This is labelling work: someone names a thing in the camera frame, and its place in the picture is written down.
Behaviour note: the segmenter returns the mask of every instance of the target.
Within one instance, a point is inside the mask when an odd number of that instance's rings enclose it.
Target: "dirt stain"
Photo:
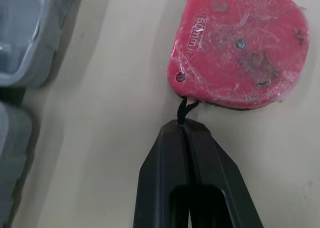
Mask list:
[[[214,12],[226,12],[228,3],[225,0],[212,0],[211,8]]]

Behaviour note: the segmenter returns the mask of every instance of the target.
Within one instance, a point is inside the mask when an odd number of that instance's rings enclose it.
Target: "plastic storage container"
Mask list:
[[[21,177],[32,122],[24,111],[0,102],[0,227],[14,203],[13,192]]]
[[[71,0],[0,0],[0,86],[48,77]]]

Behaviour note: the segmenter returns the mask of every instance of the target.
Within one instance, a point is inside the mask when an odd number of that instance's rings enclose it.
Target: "plastic wrap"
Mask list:
[[[292,0],[188,0],[168,81],[182,96],[254,109],[292,90],[308,49],[308,23]]]
[[[71,0],[0,0],[0,86],[40,86]]]

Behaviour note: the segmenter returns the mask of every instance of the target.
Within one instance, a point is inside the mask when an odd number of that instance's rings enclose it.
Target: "clip jaw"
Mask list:
[[[133,228],[263,228],[237,165],[202,123],[164,125],[144,161]]]

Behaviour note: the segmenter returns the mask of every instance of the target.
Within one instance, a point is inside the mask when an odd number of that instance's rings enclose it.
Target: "black loop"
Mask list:
[[[183,96],[177,112],[177,120],[176,120],[177,124],[180,126],[183,125],[185,123],[185,119],[188,113],[192,109],[196,108],[199,105],[199,103],[200,101],[197,100],[195,103],[187,105],[187,97]]]

